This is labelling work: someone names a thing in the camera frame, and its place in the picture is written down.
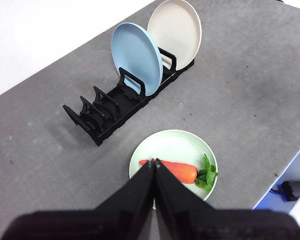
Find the blue plate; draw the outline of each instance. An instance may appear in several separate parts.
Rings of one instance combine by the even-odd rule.
[[[154,94],[161,83],[163,62],[151,35],[137,24],[122,23],[113,32],[111,49],[118,73],[119,67],[124,68],[144,82],[146,96]],[[140,93],[140,85],[129,77],[124,83]]]

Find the carrot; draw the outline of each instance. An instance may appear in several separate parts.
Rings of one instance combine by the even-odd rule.
[[[143,166],[148,160],[140,160],[139,163]],[[193,184],[197,178],[198,170],[195,166],[180,163],[161,160],[163,165],[182,183]]]

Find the plate rack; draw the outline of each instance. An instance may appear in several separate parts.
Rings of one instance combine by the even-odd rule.
[[[162,55],[171,59],[171,67],[163,66],[162,81],[156,92],[146,96],[144,82],[119,67],[119,82],[116,87],[108,93],[94,86],[95,99],[91,103],[83,96],[82,109],[76,114],[70,107],[63,105],[64,110],[76,125],[79,125],[93,139],[96,145],[100,146],[116,129],[120,128],[139,109],[155,98],[166,86],[176,80],[180,74],[195,64],[193,59],[186,67],[176,70],[177,57],[159,47]],[[140,85],[140,93],[125,84],[125,76],[129,77],[136,84]]]

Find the gray table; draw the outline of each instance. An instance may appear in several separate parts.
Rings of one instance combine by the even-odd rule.
[[[125,21],[146,28],[160,2]],[[0,96],[0,236],[23,213],[94,208],[128,180],[137,145],[165,129],[195,133],[213,149],[220,175],[207,202],[215,208],[253,207],[280,175],[300,149],[300,9],[189,2],[203,28],[195,65],[99,147],[62,105],[79,111],[94,85],[116,85],[114,27]],[[158,225],[153,212],[143,238],[158,239]]]

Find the white plate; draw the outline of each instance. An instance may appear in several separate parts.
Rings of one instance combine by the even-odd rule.
[[[161,3],[150,17],[147,31],[158,47],[176,56],[176,70],[186,67],[196,56],[202,28],[196,10],[184,0]],[[163,65],[171,67],[171,60],[162,55]]]
[[[215,165],[215,171],[218,173],[216,157],[200,137],[183,130],[159,131],[147,137],[135,149],[130,161],[129,177],[132,178],[141,168],[140,160],[152,158],[194,165],[199,171],[204,168],[203,154]],[[197,187],[195,183],[183,185],[205,201],[214,190],[217,179],[218,177],[215,178],[210,191]]]

